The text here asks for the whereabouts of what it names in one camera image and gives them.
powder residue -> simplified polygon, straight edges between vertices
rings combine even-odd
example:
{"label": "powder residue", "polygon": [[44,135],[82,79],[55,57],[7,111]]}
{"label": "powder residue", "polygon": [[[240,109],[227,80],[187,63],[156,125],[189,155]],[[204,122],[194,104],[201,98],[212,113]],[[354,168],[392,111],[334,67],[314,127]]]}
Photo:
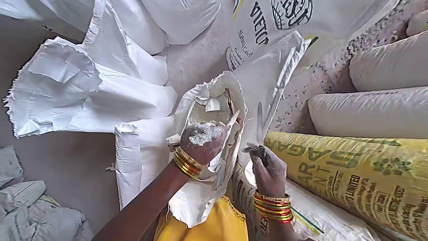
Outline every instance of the powder residue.
{"label": "powder residue", "polygon": [[194,135],[189,137],[192,144],[203,146],[205,143],[212,141],[213,138],[218,138],[221,135],[221,129],[206,123],[194,130]]}

torn white sack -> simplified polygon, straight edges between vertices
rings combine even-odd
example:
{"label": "torn white sack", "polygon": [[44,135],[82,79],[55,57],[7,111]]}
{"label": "torn white sack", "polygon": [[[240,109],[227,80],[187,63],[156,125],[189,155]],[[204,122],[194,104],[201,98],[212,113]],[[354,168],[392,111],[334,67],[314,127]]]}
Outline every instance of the torn white sack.
{"label": "torn white sack", "polygon": [[150,56],[127,37],[109,1],[95,6],[83,45],[48,39],[19,72],[6,98],[15,136],[112,133],[119,122],[171,113],[177,94],[162,86],[165,57]]}
{"label": "torn white sack", "polygon": [[[242,147],[257,143],[257,107],[262,103],[264,118],[275,111],[290,77],[305,53],[310,40],[304,40],[297,31],[252,56],[233,75],[239,80],[248,108],[247,122],[242,134]],[[252,172],[248,153],[239,153],[239,162]]]}
{"label": "torn white sack", "polygon": [[19,178],[24,172],[16,157],[13,146],[0,148],[0,187],[12,179]]}
{"label": "torn white sack", "polygon": [[116,179],[123,209],[168,165],[166,140],[172,135],[174,116],[119,123],[116,136]]}
{"label": "torn white sack", "polygon": [[141,0],[169,44],[188,44],[215,19],[221,0]]}
{"label": "torn white sack", "polygon": [[316,63],[335,46],[348,41],[367,22],[375,24],[397,2],[235,0],[233,30],[227,49],[229,69],[234,71],[258,51],[269,48],[270,44],[294,30],[298,30],[305,39],[319,37],[312,46],[310,57],[305,57],[304,61],[308,64]]}
{"label": "torn white sack", "polygon": [[238,157],[246,113],[239,81],[230,71],[224,71],[209,83],[196,85],[180,100],[170,145],[180,141],[183,130],[191,123],[222,121],[231,126],[219,155],[202,171],[198,180],[186,183],[169,201],[173,216],[189,228],[204,222],[214,203],[226,193],[227,182]]}

gold bangle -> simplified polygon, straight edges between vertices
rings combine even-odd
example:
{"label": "gold bangle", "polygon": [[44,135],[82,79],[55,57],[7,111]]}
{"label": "gold bangle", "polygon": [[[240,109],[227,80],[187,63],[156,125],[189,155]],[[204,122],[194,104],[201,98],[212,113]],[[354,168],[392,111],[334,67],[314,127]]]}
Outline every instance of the gold bangle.
{"label": "gold bangle", "polygon": [[285,194],[285,198],[271,198],[256,190],[253,195],[253,202],[254,208],[266,219],[283,223],[289,223],[294,219],[290,196],[287,194]]}
{"label": "gold bangle", "polygon": [[285,198],[271,198],[263,194],[260,194],[259,191],[256,190],[254,195],[258,198],[265,199],[271,202],[291,202],[291,198],[288,194],[285,194]]}
{"label": "gold bangle", "polygon": [[187,163],[189,163],[192,166],[195,166],[198,169],[204,169],[204,165],[200,164],[199,162],[195,161],[195,159],[193,159],[191,156],[189,156],[182,148],[181,146],[177,147],[177,151],[178,153],[180,153],[180,155],[182,157],[185,158],[185,160],[187,161]]}
{"label": "gold bangle", "polygon": [[176,165],[190,178],[196,179],[205,167],[190,157],[181,147],[177,147],[172,158]]}
{"label": "gold bangle", "polygon": [[287,209],[287,208],[291,208],[291,203],[285,203],[285,204],[277,204],[277,205],[271,205],[270,203],[264,202],[264,201],[260,201],[256,198],[254,198],[254,202],[258,203],[259,205],[263,205],[266,207],[269,207],[270,209]]}
{"label": "gold bangle", "polygon": [[289,206],[286,209],[280,209],[280,210],[272,210],[269,208],[265,208],[262,205],[255,205],[255,206],[262,211],[272,213],[272,214],[288,214],[288,213],[290,213],[290,210],[291,210],[291,206]]}

hand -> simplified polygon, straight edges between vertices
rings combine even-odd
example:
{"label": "hand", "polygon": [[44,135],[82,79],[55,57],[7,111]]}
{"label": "hand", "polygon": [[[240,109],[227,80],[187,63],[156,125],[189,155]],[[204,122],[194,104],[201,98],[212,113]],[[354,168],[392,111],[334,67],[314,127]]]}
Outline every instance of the hand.
{"label": "hand", "polygon": [[197,162],[206,165],[222,150],[226,135],[226,125],[222,122],[195,123],[184,130],[180,146]]}
{"label": "hand", "polygon": [[249,152],[259,193],[265,196],[285,197],[287,164],[266,146],[247,143],[244,152]]}

yellow garment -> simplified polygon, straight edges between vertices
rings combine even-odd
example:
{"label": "yellow garment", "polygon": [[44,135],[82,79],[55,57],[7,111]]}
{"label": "yellow garment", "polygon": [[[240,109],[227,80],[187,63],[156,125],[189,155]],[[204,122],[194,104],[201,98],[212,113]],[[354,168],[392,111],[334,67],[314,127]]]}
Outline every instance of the yellow garment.
{"label": "yellow garment", "polygon": [[226,196],[214,203],[205,222],[189,229],[162,212],[154,241],[248,241],[245,215],[236,210]]}

